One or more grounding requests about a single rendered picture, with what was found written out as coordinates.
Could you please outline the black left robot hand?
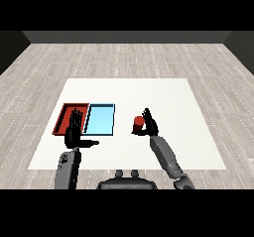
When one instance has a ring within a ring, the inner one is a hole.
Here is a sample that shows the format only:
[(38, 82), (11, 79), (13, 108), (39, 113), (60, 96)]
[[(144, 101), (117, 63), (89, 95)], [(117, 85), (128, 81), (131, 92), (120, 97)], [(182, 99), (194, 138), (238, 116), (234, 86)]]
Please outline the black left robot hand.
[(69, 125), (65, 129), (64, 143), (68, 149), (79, 148), (91, 148), (94, 145), (98, 145), (98, 141), (93, 140), (81, 140), (81, 120), (83, 113), (74, 108), (69, 116)]

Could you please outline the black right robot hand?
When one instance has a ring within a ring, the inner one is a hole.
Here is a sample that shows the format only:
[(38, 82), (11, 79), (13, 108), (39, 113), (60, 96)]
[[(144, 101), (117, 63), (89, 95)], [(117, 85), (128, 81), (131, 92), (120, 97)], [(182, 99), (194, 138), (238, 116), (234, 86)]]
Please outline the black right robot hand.
[(146, 108), (142, 113), (142, 118), (144, 119), (144, 123), (146, 124), (146, 129), (142, 128), (133, 128), (132, 133), (138, 136), (158, 136), (159, 130), (156, 121), (153, 119), (151, 112), (148, 108)]

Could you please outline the dark grey robot body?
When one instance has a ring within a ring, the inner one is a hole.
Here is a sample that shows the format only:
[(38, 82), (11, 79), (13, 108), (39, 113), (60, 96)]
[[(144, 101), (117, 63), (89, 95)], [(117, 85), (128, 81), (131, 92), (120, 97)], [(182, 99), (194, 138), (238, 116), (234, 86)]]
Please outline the dark grey robot body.
[(97, 189), (157, 189), (153, 181), (139, 177), (137, 170), (131, 171), (131, 176), (125, 178), (122, 170), (117, 170), (114, 178), (101, 181)]

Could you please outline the red shallow open box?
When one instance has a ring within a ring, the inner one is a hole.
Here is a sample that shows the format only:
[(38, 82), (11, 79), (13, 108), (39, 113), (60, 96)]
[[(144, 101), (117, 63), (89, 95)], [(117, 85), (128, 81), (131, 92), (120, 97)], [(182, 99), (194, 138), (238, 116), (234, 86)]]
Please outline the red shallow open box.
[(69, 118), (72, 110), (80, 111), (82, 114), (81, 129), (83, 129), (88, 106), (88, 103), (65, 103), (62, 107), (52, 134), (55, 136), (63, 136), (65, 134), (65, 130), (69, 126)]

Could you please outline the light blue shallow open box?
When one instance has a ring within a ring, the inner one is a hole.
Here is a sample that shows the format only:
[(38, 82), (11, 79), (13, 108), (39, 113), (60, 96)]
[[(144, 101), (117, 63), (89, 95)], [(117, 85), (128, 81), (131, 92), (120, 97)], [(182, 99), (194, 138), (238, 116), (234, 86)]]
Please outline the light blue shallow open box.
[(83, 126), (84, 136), (112, 136), (115, 105), (112, 103), (91, 103)]

